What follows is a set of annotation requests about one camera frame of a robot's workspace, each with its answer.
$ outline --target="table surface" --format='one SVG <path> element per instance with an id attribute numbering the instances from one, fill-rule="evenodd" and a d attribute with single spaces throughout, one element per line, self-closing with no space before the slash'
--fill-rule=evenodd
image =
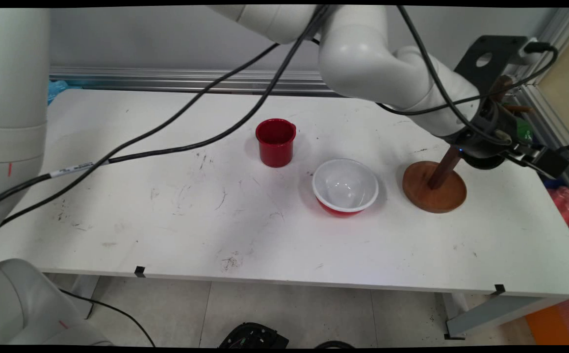
<path id="1" fill-rule="evenodd" d="M 95 161 L 165 121 L 193 94 L 67 90 L 49 107 L 44 172 Z M 203 96 L 172 125 L 118 153 L 177 147 L 218 134 L 258 96 Z M 293 161 L 260 162 L 254 129 L 294 123 Z M 406 167 L 439 161 L 448 144 L 408 118 L 347 98 L 270 97 L 227 138 L 199 150 L 101 167 L 56 201 L 0 229 L 0 261 L 90 275 L 261 281 L 392 290 L 569 298 L 569 229 L 538 175 L 505 162 L 460 161 L 466 202 L 420 210 L 401 188 Z M 374 205 L 327 214 L 311 189 L 323 161 L 351 158 L 376 174 Z M 20 210 L 78 175 L 33 187 Z"/>

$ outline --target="white bowl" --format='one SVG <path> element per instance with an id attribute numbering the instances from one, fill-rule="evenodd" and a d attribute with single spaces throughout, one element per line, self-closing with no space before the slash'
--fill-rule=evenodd
<path id="1" fill-rule="evenodd" d="M 378 180 L 372 170 L 352 159 L 323 163 L 315 170 L 312 183 L 318 201 L 336 215 L 358 213 L 378 197 Z"/>

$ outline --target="cable label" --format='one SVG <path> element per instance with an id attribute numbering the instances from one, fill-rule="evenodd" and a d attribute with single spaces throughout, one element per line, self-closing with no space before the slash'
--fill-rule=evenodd
<path id="1" fill-rule="evenodd" d="M 80 172 L 80 170 L 87 170 L 88 168 L 92 167 L 93 165 L 94 165 L 94 163 L 92 163 L 92 162 L 82 163 L 80 165 L 74 165 L 72 167 L 56 170 L 55 172 L 49 173 L 49 175 L 51 175 L 52 178 L 56 178 L 56 177 L 59 177 L 59 176 L 65 175 L 65 174 L 69 174 L 69 173 L 73 173 L 73 172 Z"/>

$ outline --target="blue plastic bag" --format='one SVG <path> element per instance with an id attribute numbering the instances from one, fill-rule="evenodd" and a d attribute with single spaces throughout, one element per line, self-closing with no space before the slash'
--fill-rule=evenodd
<path id="1" fill-rule="evenodd" d="M 78 86 L 69 86 L 69 84 L 65 80 L 59 80 L 55 82 L 49 81 L 49 85 L 47 86 L 47 105 L 53 102 L 53 99 L 58 96 L 60 92 L 67 89 L 81 89 Z"/>

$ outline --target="wooden stand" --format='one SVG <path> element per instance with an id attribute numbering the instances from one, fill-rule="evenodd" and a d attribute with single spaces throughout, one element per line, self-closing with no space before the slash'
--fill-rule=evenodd
<path id="1" fill-rule="evenodd" d="M 441 214 L 459 207 L 467 196 L 466 183 L 453 171 L 460 159 L 461 151 L 450 147 L 440 163 L 413 163 L 404 172 L 404 194 L 427 212 Z"/>

